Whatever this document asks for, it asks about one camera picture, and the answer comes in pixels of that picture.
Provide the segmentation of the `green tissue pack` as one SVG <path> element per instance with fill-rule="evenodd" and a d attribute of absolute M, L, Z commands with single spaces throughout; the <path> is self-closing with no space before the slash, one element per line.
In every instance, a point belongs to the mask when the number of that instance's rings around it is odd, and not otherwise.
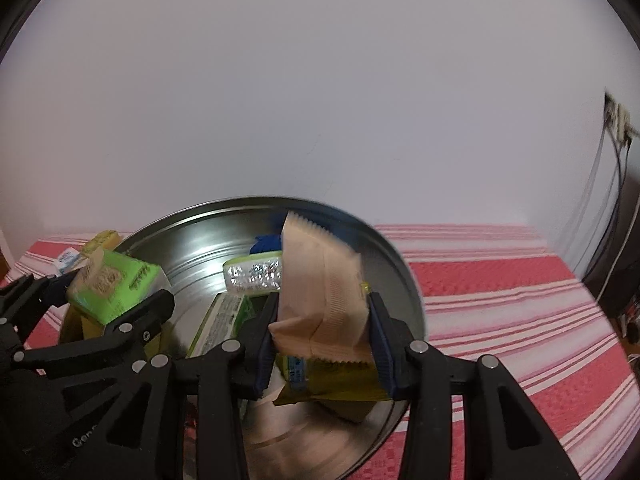
<path fill-rule="evenodd" d="M 281 287 L 282 252 L 260 252 L 233 258 L 222 265 L 230 294 L 262 296 Z"/>
<path fill-rule="evenodd" d="M 220 292 L 198 326 L 186 356 L 202 356 L 218 344 L 235 338 L 242 325 L 254 316 L 255 309 L 250 298 Z"/>

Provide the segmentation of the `green white small carton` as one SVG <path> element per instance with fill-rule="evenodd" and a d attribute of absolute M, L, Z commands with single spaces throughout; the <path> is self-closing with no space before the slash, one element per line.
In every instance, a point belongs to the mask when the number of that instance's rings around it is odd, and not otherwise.
<path fill-rule="evenodd" d="M 107 326 L 161 289 L 171 290 L 171 284 L 158 264 L 98 248 L 70 283 L 67 297 L 87 318 Z"/>

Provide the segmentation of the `yellow foil packet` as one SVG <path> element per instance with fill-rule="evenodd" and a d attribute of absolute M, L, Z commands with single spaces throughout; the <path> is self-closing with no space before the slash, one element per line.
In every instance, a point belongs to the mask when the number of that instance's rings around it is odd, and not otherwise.
<path fill-rule="evenodd" d="M 388 399 L 373 362 L 363 288 L 287 278 L 269 330 L 286 381 L 279 404 Z"/>

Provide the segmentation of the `yellow green scouring sponge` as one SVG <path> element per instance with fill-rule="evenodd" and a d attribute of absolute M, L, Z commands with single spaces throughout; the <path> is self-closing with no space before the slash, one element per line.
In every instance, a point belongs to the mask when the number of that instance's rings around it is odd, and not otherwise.
<path fill-rule="evenodd" d="M 89 257 L 98 248 L 112 250 L 122 242 L 122 236 L 114 230 L 105 230 L 96 234 L 91 240 L 85 242 L 81 248 L 81 253 Z"/>

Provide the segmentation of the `beige paper sachet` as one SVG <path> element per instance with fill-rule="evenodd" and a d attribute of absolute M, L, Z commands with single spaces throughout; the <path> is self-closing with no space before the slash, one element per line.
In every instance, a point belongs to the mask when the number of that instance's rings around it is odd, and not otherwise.
<path fill-rule="evenodd" d="M 281 237 L 279 307 L 269 325 L 279 353 L 371 363 L 369 307 L 358 252 L 294 212 L 286 216 Z"/>

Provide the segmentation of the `blue cloth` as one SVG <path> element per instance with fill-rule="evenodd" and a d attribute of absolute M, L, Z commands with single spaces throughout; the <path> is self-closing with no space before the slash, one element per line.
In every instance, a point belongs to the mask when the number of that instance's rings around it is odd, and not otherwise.
<path fill-rule="evenodd" d="M 280 252 L 282 250 L 282 240 L 280 234 L 265 234 L 255 237 L 250 254 L 263 254 L 264 252 Z"/>

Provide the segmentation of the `red striped tablecloth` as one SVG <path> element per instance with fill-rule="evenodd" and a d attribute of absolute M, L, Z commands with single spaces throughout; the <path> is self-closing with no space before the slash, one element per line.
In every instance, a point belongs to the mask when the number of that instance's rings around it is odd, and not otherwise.
<path fill-rule="evenodd" d="M 522 226 L 384 226 L 418 280 L 428 338 L 499 358 L 584 479 L 626 478 L 639 387 L 624 350 L 565 263 Z"/>

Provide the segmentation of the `white charger plug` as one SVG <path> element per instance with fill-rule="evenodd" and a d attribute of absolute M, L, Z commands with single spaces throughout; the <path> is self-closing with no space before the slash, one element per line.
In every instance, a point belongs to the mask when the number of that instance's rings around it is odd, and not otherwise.
<path fill-rule="evenodd" d="M 640 132 L 631 123 L 630 113 L 623 104 L 617 104 L 616 138 L 620 144 L 629 145 L 634 139 L 638 139 Z"/>

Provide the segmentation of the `wall power socket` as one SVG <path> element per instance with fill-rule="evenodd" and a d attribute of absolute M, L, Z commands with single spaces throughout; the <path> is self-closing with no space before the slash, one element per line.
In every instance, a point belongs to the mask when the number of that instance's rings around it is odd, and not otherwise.
<path fill-rule="evenodd" d="M 603 128 L 608 133 L 617 132 L 618 104 L 607 91 L 604 92 Z"/>

